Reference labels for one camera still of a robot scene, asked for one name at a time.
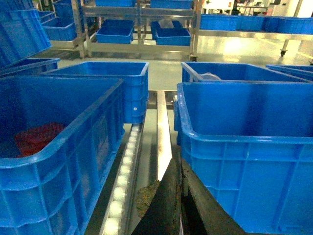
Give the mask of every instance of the metal beam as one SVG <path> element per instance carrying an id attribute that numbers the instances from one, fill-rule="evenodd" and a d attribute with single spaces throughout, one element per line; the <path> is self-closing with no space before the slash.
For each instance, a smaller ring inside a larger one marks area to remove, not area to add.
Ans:
<path id="1" fill-rule="evenodd" d="M 230 37 L 230 38 L 263 38 L 263 39 L 281 39 L 281 40 L 289 39 L 302 41 L 313 40 L 313 35 L 307 34 L 245 32 L 245 31 L 200 30 L 199 35 L 211 37 Z"/>
<path id="2" fill-rule="evenodd" d="M 172 159 L 170 125 L 168 122 L 165 91 L 157 92 L 157 179 L 162 180 Z"/>

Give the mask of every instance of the plastic bag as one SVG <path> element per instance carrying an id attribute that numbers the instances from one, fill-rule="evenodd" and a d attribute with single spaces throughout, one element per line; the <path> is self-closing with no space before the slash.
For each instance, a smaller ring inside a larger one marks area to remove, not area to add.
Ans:
<path id="1" fill-rule="evenodd" d="M 221 80 L 220 77 L 218 77 L 217 75 L 212 74 L 210 72 L 206 72 L 206 73 L 200 74 L 200 77 L 203 80 Z"/>
<path id="2" fill-rule="evenodd" d="M 14 137 L 16 145 L 22 154 L 18 158 L 40 152 L 64 129 L 65 126 L 63 124 L 52 122 L 18 133 Z"/>
<path id="3" fill-rule="evenodd" d="M 174 28 L 173 22 L 171 20 L 162 19 L 158 23 L 161 28 Z"/>

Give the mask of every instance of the white roller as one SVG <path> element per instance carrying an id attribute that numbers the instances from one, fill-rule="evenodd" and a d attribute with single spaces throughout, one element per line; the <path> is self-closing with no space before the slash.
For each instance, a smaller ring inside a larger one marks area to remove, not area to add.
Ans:
<path id="1" fill-rule="evenodd" d="M 129 165 L 122 165 L 121 166 L 121 171 L 120 171 L 121 175 L 129 175 L 130 172 L 131 172 L 131 168 Z"/>
<path id="2" fill-rule="evenodd" d="M 131 137 L 137 137 L 138 136 L 138 132 L 137 131 L 132 131 L 131 132 Z"/>
<path id="3" fill-rule="evenodd" d="M 139 126 L 133 126 L 132 131 L 139 131 Z"/>
<path id="4" fill-rule="evenodd" d="M 112 201 L 109 208 L 109 217 L 121 218 L 123 212 L 123 203 Z"/>
<path id="5" fill-rule="evenodd" d="M 137 142 L 137 138 L 134 137 L 134 136 L 130 136 L 130 137 L 129 137 L 129 142 L 136 143 L 136 142 Z"/>
<path id="6" fill-rule="evenodd" d="M 120 175 L 117 178 L 117 186 L 126 188 L 128 184 L 128 176 Z"/>
<path id="7" fill-rule="evenodd" d="M 128 143 L 127 149 L 135 149 L 135 143 Z"/>
<path id="8" fill-rule="evenodd" d="M 122 187 L 116 187 L 113 193 L 113 200 L 118 202 L 125 202 L 126 190 Z"/>
<path id="9" fill-rule="evenodd" d="M 133 162 L 133 158 L 131 156 L 124 156 L 123 157 L 123 165 L 131 165 Z"/>
<path id="10" fill-rule="evenodd" d="M 133 155 L 134 155 L 134 149 L 126 149 L 125 157 L 133 158 Z"/>
<path id="11" fill-rule="evenodd" d="M 119 221 L 120 219 L 118 218 L 108 218 L 104 225 L 104 234 L 105 235 L 118 235 Z"/>

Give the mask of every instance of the plastic crate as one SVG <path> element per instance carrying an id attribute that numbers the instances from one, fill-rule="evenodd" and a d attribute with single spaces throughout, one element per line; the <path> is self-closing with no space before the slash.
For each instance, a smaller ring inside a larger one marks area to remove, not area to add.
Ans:
<path id="1" fill-rule="evenodd" d="M 281 17 L 264 16 L 262 30 L 265 32 L 277 32 L 279 20 Z"/>
<path id="2" fill-rule="evenodd" d="M 79 11 L 81 14 L 81 17 L 83 15 L 83 9 L 80 5 L 80 0 L 77 2 L 79 6 Z M 55 13 L 57 17 L 59 18 L 73 18 L 73 8 L 72 8 L 72 2 L 71 0 L 59 0 L 53 3 Z"/>
<path id="3" fill-rule="evenodd" d="M 261 31 L 263 16 L 239 16 L 236 30 Z"/>
<path id="4" fill-rule="evenodd" d="M 0 79 L 0 234 L 82 235 L 119 149 L 123 81 Z M 16 158 L 14 136 L 66 126 L 42 151 Z"/>
<path id="5" fill-rule="evenodd" d="M 306 79 L 248 64 L 182 62 L 182 82 L 206 82 L 201 74 L 210 72 L 222 81 L 310 82 Z"/>
<path id="6" fill-rule="evenodd" d="M 238 16 L 202 14 L 200 29 L 235 31 L 238 19 Z"/>
<path id="7" fill-rule="evenodd" d="M 133 40 L 133 28 L 101 27 L 96 33 L 99 43 L 130 44 Z"/>
<path id="8" fill-rule="evenodd" d="M 313 232 L 313 84 L 178 84 L 181 149 L 249 233 Z"/>
<path id="9" fill-rule="evenodd" d="M 266 65 L 267 68 L 313 81 L 313 66 Z"/>
<path id="10" fill-rule="evenodd" d="M 191 35 L 186 28 L 158 28 L 157 45 L 190 46 Z"/>
<path id="11" fill-rule="evenodd" d="M 179 21 L 172 21 L 174 28 L 182 28 L 182 25 Z M 157 29 L 161 28 L 160 24 L 158 21 L 152 21 L 151 22 L 151 34 L 152 34 L 152 39 L 155 40 L 156 39 L 156 33 L 157 33 Z"/>
<path id="12" fill-rule="evenodd" d="M 58 68 L 60 59 L 26 59 L 0 70 L 0 77 L 13 75 L 39 75 L 42 72 Z"/>
<path id="13" fill-rule="evenodd" d="M 44 23 L 55 18 L 54 11 L 38 11 L 40 22 Z"/>
<path id="14" fill-rule="evenodd" d="M 191 9 L 193 0 L 151 0 L 151 8 Z"/>
<path id="15" fill-rule="evenodd" d="M 72 41 L 76 38 L 76 27 L 72 19 L 54 18 L 43 23 L 45 32 L 50 40 Z"/>
<path id="16" fill-rule="evenodd" d="M 37 10 L 0 12 L 0 38 L 0 68 L 51 47 Z"/>
<path id="17" fill-rule="evenodd" d="M 95 0 L 96 6 L 124 6 L 133 7 L 135 6 L 134 0 Z"/>
<path id="18" fill-rule="evenodd" d="M 0 0 L 0 11 L 17 11 L 34 9 L 32 0 Z"/>
<path id="19" fill-rule="evenodd" d="M 285 17 L 278 22 L 278 33 L 313 34 L 312 18 Z"/>
<path id="20" fill-rule="evenodd" d="M 142 123 L 147 110 L 149 63 L 84 62 L 44 73 L 47 76 L 121 78 L 124 80 L 124 123 Z"/>

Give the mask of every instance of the red object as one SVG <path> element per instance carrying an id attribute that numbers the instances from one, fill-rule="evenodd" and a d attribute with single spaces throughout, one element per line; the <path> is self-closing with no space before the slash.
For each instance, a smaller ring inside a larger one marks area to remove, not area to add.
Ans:
<path id="1" fill-rule="evenodd" d="M 17 157 L 27 157 L 40 152 L 64 129 L 63 124 L 52 122 L 18 133 L 14 139 L 22 155 Z"/>

